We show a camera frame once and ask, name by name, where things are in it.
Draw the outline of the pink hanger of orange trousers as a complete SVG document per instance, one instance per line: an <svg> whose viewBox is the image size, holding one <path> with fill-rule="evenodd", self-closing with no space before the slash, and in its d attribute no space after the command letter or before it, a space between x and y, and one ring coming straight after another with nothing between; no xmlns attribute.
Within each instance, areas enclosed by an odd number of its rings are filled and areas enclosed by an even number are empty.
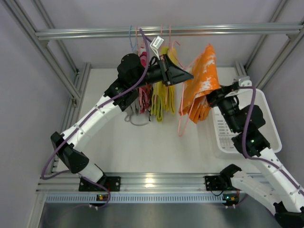
<svg viewBox="0 0 304 228"><path fill-rule="evenodd" d="M175 44L177 45L181 45L180 42L178 42L177 40L174 40L171 44L171 47L170 47L170 51L171 53L173 54L174 56L174 59L177 61L177 63L179 64L179 66L187 71L188 73L190 72L190 70L192 69L192 66L197 62L197 60L200 58L201 54L199 54L191 63L188 64L188 66L184 66L182 64L182 62L178 59L178 56L176 55L176 52L174 52L174 50L176 49L175 48ZM181 93L181 100L180 100L180 109L179 109L179 114L180 114L180 118L179 118L179 125L178 125L178 136L179 137L182 137L185 133L185 130L186 130L186 127L187 127L187 124L188 124L188 121L189 121L189 118L187 117L186 119L186 122L185 122L185 125L182 127L182 119L184 117L184 113L183 113L183 103L184 103L184 91L185 91L185 82L183 82L182 84L182 93Z"/></svg>

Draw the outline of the orange trousers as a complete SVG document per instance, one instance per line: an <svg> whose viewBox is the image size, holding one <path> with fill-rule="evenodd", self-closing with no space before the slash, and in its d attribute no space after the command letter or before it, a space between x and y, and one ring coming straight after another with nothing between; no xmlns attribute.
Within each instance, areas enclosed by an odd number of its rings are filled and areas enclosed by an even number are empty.
<svg viewBox="0 0 304 228"><path fill-rule="evenodd" d="M221 88L216 61L215 49L209 44L192 66L190 73L194 78L185 82L183 113L188 114L189 119L194 123L207 119L211 109L207 95Z"/></svg>

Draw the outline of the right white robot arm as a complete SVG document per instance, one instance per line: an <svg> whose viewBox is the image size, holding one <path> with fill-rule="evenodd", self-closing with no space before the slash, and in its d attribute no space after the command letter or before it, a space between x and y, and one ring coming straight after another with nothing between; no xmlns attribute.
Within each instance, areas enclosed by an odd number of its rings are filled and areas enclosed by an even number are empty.
<svg viewBox="0 0 304 228"><path fill-rule="evenodd" d="M304 189L280 162L269 141L260 132L266 124L261 108L255 104L256 89L236 83L207 95L209 107L218 107L230 130L236 150L264 176L268 187L231 164L219 177L228 188L235 188L262 204L283 228L304 226Z"/></svg>

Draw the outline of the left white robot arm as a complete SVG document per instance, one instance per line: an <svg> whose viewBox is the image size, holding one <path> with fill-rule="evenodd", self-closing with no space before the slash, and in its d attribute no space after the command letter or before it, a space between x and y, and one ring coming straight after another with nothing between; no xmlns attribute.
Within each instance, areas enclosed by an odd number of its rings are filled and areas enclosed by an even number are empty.
<svg viewBox="0 0 304 228"><path fill-rule="evenodd" d="M174 64L166 54L154 60L154 64L143 66L138 55L125 55L117 67L117 79L96 105L69 129L51 135L55 154L72 174L78 174L93 186L104 185L106 174L83 152L91 138L137 99L139 87L157 82L172 86L194 78L191 73Z"/></svg>

